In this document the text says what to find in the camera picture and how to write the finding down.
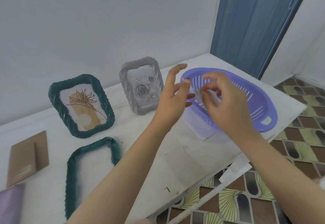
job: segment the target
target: basket handle hole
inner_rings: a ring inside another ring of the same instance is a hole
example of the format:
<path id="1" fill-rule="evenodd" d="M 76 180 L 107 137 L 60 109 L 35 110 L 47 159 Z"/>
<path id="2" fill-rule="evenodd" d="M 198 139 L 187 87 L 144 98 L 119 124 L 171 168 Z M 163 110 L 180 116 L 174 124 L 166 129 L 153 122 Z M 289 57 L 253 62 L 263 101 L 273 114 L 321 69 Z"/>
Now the basket handle hole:
<path id="1" fill-rule="evenodd" d="M 264 120 L 262 120 L 261 123 L 262 123 L 263 125 L 268 125 L 268 124 L 271 123 L 271 121 L 272 121 L 271 117 L 268 116 L 268 117 L 266 117 Z"/>

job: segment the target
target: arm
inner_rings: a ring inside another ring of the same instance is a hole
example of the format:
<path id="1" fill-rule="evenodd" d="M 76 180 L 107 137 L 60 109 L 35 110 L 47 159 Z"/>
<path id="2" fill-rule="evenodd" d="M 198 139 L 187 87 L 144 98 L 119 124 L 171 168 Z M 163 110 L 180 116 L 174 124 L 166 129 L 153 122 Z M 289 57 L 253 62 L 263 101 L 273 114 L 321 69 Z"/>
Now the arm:
<path id="1" fill-rule="evenodd" d="M 209 115 L 253 163 L 284 212 L 295 223 L 324 223 L 325 191 L 275 150 L 253 127 L 247 97 L 223 73 L 209 73 L 215 79 L 201 88 Z M 207 89 L 221 91 L 216 106 Z"/>
<path id="2" fill-rule="evenodd" d="M 173 67 L 149 126 L 112 171 L 71 215 L 67 224 L 123 224 L 151 168 L 165 135 L 181 117 L 187 103 L 190 80 L 175 85 L 176 74 L 186 64 Z"/>

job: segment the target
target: patterned floor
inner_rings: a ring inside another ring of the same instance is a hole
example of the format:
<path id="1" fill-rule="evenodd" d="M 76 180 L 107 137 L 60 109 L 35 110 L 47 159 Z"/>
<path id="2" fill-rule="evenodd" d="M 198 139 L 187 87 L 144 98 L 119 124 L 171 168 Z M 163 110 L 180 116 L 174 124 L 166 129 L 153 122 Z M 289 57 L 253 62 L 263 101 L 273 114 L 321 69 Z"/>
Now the patterned floor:
<path id="1" fill-rule="evenodd" d="M 276 89 L 306 104 L 307 109 L 271 142 L 310 178 L 325 176 L 325 91 L 290 78 Z M 220 184 L 227 168 L 157 216 L 166 224 Z M 280 205 L 252 168 L 180 222 L 181 224 L 287 224 Z"/>

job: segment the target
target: baseboard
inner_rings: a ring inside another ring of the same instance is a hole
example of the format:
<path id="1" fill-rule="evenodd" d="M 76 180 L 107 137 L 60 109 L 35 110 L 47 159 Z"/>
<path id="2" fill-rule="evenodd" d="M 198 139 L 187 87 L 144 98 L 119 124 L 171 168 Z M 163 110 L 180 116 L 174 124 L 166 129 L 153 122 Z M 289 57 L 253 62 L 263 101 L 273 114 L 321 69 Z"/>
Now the baseboard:
<path id="1" fill-rule="evenodd" d="M 325 89 L 325 83 L 321 83 L 321 82 L 319 82 L 319 81 L 317 81 L 317 80 L 314 80 L 314 79 L 308 78 L 308 77 L 306 77 L 306 76 L 304 76 L 304 75 L 300 75 L 300 74 L 295 75 L 295 77 L 296 77 L 297 79 L 300 79 L 300 80 L 302 80 L 302 81 L 308 83 L 308 84 L 311 84 L 311 85 L 313 85 L 313 86 L 316 86 L 316 87 L 319 87 L 319 88 Z"/>
<path id="2" fill-rule="evenodd" d="M 276 81 L 274 81 L 273 83 L 271 83 L 271 84 L 269 84 L 270 86 L 277 86 L 278 84 L 280 84 L 280 83 L 282 83 L 283 81 L 285 81 L 285 80 L 287 80 L 287 79 L 289 79 L 289 78 L 291 78 L 292 76 L 294 76 L 294 74 L 289 74 L 289 75 L 287 75 L 286 77 L 283 77 L 283 78 L 280 78 L 279 80 L 276 80 Z"/>

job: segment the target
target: tabletop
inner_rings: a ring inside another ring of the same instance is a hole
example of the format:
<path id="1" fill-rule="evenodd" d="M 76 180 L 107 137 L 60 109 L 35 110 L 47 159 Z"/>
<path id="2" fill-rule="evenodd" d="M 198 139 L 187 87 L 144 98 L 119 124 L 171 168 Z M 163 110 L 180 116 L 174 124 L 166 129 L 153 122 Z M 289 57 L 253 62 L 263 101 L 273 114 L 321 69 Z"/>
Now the tabletop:
<path id="1" fill-rule="evenodd" d="M 304 104 L 211 54 L 182 63 L 187 63 L 188 67 L 177 74 L 176 82 L 188 69 L 211 67 L 233 72 L 262 88 L 278 113 L 276 126 L 262 134 L 268 140 L 277 136 L 305 109 Z M 164 81 L 171 68 L 161 69 Z M 115 123 L 108 130 L 87 139 L 71 136 L 54 108 L 0 126 L 0 190 L 6 187 L 11 145 L 47 131 L 50 164 L 24 181 L 26 191 L 22 224 L 64 223 L 65 179 L 71 153 L 103 137 L 113 137 L 123 155 L 151 121 L 154 112 L 140 116 L 131 111 L 121 84 L 105 89 L 105 93 L 114 110 Z M 126 223 L 134 224 L 141 218 L 164 210 L 186 191 L 225 168 L 240 153 L 237 146 L 220 132 L 201 141 L 180 119 L 163 140 Z"/>

